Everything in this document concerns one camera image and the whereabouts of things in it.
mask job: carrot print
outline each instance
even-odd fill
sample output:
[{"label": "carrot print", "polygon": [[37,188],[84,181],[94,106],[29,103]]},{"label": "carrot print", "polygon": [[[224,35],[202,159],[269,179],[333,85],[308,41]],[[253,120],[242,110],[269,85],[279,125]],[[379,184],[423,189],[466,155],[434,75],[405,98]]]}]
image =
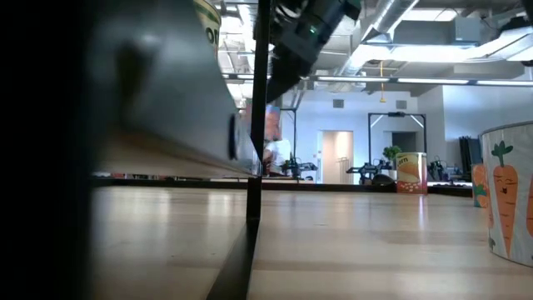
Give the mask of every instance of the carrot print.
[{"label": "carrot print", "polygon": [[485,187],[483,186],[483,184],[478,184],[478,185],[475,185],[474,187],[474,199],[476,200],[475,202],[475,206],[477,208],[483,208],[483,205],[486,205],[486,201],[485,201],[485,204],[483,204],[483,202],[481,201],[481,197],[486,197],[486,190],[485,190]]},{"label": "carrot print", "polygon": [[495,144],[492,155],[498,157],[500,165],[494,168],[494,184],[496,186],[496,201],[500,214],[501,232],[506,244],[507,257],[511,254],[513,227],[515,224],[516,196],[518,193],[518,175],[516,170],[503,163],[503,156],[513,151],[513,147],[506,147],[505,142]]},{"label": "carrot print", "polygon": [[486,198],[486,213],[489,217],[489,228],[494,227],[494,216],[492,215],[492,201],[491,201],[491,195],[489,194]]},{"label": "carrot print", "polygon": [[531,176],[530,196],[527,202],[527,231],[533,237],[533,176]]},{"label": "carrot print", "polygon": [[494,251],[494,246],[496,245],[496,242],[491,237],[491,232],[489,232],[489,247],[491,248],[491,251]]}]

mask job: potted plant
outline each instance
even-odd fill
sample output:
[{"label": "potted plant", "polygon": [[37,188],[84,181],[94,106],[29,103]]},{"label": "potted plant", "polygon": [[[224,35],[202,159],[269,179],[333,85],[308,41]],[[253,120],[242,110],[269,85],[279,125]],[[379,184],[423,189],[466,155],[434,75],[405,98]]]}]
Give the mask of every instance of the potted plant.
[{"label": "potted plant", "polygon": [[396,180],[398,177],[396,171],[396,155],[401,153],[401,149],[398,146],[385,147],[383,149],[383,156],[389,161],[391,170],[389,170],[389,177]]}]

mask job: doorway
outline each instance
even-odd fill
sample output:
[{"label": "doorway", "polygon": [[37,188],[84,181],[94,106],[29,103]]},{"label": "doorway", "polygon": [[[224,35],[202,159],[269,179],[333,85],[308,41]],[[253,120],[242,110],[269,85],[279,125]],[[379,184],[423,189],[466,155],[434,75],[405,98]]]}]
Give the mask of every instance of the doorway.
[{"label": "doorway", "polygon": [[392,145],[400,147],[403,153],[413,153],[416,150],[416,132],[392,133]]},{"label": "doorway", "polygon": [[353,175],[346,170],[353,164],[353,132],[320,131],[321,182],[353,184]]}]

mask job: wooden table surface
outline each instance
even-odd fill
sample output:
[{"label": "wooden table surface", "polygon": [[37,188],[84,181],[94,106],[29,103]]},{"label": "wooden table surface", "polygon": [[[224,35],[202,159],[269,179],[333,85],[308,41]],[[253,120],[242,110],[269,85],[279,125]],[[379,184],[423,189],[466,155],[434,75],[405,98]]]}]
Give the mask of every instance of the wooden table surface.
[{"label": "wooden table surface", "polygon": [[[533,269],[490,254],[468,198],[264,192],[250,299],[532,299]],[[95,193],[95,299],[203,299],[246,192]]]}]

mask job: orange snack canister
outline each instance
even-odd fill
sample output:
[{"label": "orange snack canister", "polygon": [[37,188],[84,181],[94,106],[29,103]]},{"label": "orange snack canister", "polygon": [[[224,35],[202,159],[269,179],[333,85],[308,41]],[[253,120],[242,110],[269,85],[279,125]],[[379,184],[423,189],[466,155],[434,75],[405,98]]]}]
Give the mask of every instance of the orange snack canister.
[{"label": "orange snack canister", "polygon": [[422,152],[396,155],[399,193],[427,194],[427,157]]}]

